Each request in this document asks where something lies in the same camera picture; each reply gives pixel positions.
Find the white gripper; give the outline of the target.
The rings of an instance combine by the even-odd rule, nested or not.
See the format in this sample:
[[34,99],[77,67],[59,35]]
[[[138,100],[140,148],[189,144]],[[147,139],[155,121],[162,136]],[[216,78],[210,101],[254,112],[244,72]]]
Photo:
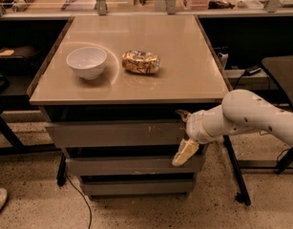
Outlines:
[[199,144],[207,144],[215,140],[219,134],[218,115],[211,111],[198,111],[190,114],[186,110],[176,110],[183,122],[186,122],[186,134],[191,139],[183,139],[178,147],[172,164],[183,165],[199,149]]

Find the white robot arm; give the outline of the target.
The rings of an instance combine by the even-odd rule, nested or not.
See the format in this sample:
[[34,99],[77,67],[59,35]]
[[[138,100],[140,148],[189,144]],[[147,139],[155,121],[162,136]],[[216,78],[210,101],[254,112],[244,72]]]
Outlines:
[[189,113],[178,110],[185,122],[188,139],[183,139],[173,158],[174,166],[183,165],[199,149],[218,136],[266,131],[293,148],[293,113],[273,106],[247,90],[234,90],[221,104],[210,110]]

